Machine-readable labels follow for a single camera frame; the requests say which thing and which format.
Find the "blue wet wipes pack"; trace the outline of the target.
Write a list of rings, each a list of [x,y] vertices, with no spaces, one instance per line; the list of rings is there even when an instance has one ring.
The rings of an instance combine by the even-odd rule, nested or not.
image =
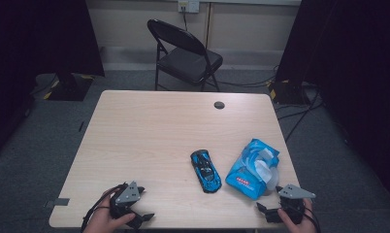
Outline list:
[[[259,150],[270,150],[274,158],[271,166],[274,168],[273,177],[268,183],[264,183],[256,173],[254,161]],[[240,191],[247,197],[257,200],[267,190],[276,189],[279,181],[277,165],[279,163],[279,151],[262,142],[259,139],[252,139],[243,149],[239,158],[233,164],[225,182]]]

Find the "black folding chair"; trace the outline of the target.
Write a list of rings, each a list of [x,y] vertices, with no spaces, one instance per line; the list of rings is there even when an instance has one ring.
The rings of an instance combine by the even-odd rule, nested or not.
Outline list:
[[[147,28],[157,42],[154,89],[165,86],[159,83],[162,71],[183,82],[205,89],[208,79],[220,91],[215,72],[223,64],[223,57],[206,47],[190,32],[173,24],[150,19]]]

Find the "vertical wall conduit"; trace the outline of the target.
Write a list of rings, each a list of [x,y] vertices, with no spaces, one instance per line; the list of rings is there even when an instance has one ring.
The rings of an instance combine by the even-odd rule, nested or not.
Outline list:
[[[211,31],[213,25],[213,3],[209,2],[207,4],[207,18],[206,18],[206,38],[205,38],[205,46],[206,49],[211,47]]]

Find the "person's right hand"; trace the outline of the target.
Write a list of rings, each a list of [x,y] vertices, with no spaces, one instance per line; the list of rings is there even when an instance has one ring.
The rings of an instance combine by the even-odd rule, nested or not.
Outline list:
[[[300,224],[295,224],[283,209],[277,210],[289,233],[317,233],[317,223],[313,216],[312,203],[309,199],[304,199],[303,202],[306,207],[306,216],[303,217]]]

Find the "person's left hand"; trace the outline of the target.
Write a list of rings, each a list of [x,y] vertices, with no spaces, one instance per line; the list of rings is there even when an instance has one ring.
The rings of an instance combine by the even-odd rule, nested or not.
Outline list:
[[[136,215],[127,214],[119,218],[112,218],[110,213],[110,201],[113,190],[106,190],[103,200],[97,205],[82,233],[114,233],[120,226],[132,221]]]

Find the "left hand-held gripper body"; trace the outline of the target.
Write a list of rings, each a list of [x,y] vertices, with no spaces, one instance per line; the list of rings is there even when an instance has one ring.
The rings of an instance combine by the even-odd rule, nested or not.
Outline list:
[[[139,201],[140,198],[140,192],[135,182],[131,182],[130,184],[124,183],[111,197],[110,214],[112,218],[120,218],[128,214],[134,214],[135,217],[127,222],[127,225],[129,227],[140,227],[143,222],[142,218],[131,209],[131,206]]]

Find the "grey tape piece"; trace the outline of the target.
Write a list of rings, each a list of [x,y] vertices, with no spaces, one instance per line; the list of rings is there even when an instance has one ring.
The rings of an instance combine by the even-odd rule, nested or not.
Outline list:
[[[55,206],[67,206],[69,201],[69,198],[55,198],[54,200],[47,201],[44,207],[53,209]]]

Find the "white wall outlet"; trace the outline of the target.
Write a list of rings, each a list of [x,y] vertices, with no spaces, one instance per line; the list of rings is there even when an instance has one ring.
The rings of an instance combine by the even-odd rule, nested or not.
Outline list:
[[[199,0],[178,0],[178,11],[180,13],[198,14],[199,9]]]

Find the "black stand base yellow tape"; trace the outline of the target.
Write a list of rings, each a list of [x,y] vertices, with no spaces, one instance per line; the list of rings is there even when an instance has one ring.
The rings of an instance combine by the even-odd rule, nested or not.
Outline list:
[[[309,98],[300,85],[294,85],[289,81],[271,82],[268,90],[272,100],[281,105],[308,105]]]
[[[57,73],[57,81],[45,94],[45,100],[82,101],[94,79],[88,75]]]

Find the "blue toy car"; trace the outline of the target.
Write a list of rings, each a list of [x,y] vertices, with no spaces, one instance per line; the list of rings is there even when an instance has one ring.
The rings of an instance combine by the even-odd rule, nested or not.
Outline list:
[[[207,150],[196,150],[191,153],[191,164],[197,175],[201,188],[205,193],[215,193],[221,186],[221,178],[218,175]]]

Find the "white wet wipe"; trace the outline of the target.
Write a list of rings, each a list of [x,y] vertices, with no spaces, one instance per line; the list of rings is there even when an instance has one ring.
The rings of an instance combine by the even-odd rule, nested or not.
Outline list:
[[[272,177],[274,168],[271,166],[273,153],[268,149],[259,150],[254,161],[254,166],[257,175],[264,182],[268,183]]]

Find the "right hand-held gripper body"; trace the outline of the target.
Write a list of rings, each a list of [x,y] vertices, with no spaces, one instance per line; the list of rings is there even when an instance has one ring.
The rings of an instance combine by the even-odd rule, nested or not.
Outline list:
[[[278,194],[281,208],[295,224],[301,223],[304,217],[304,199],[313,199],[316,197],[313,192],[302,189],[294,184],[288,184],[282,187],[278,191]]]

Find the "black curtain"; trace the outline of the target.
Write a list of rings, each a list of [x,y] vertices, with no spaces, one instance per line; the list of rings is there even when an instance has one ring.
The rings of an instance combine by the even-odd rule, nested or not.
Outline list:
[[[86,0],[0,0],[0,149],[57,73],[105,75]]]
[[[301,0],[276,78],[319,86],[390,194],[390,0]]]

